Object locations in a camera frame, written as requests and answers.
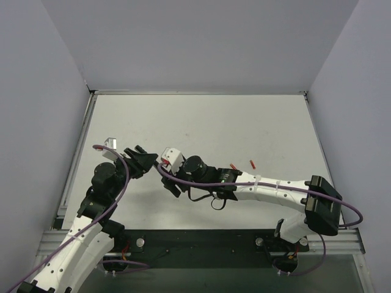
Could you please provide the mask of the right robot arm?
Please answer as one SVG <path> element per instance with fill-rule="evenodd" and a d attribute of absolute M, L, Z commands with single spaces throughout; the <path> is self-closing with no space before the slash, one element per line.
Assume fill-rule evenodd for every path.
<path fill-rule="evenodd" d="M 204 190 L 205 198 L 232 201 L 259 201 L 296 211 L 278 220 L 275 237 L 295 244 L 312 234 L 336 236 L 340 227 L 342 196 L 322 176 L 305 181 L 282 181 L 230 168 L 206 165 L 199 156 L 181 159 L 175 165 L 164 159 L 157 169 L 164 187 L 176 197 Z"/>

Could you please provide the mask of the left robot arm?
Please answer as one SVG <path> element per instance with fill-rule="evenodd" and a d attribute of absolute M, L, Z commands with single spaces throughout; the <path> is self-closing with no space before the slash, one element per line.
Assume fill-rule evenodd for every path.
<path fill-rule="evenodd" d="M 109 159 L 97 165 L 71 228 L 60 246 L 33 269 L 35 277 L 18 285 L 18 292 L 78 292 L 104 255 L 125 245 L 124 226 L 112 221 L 131 179 L 144 176 L 157 162 L 156 153 L 141 147 L 125 149 L 123 155 L 94 145 Z"/>

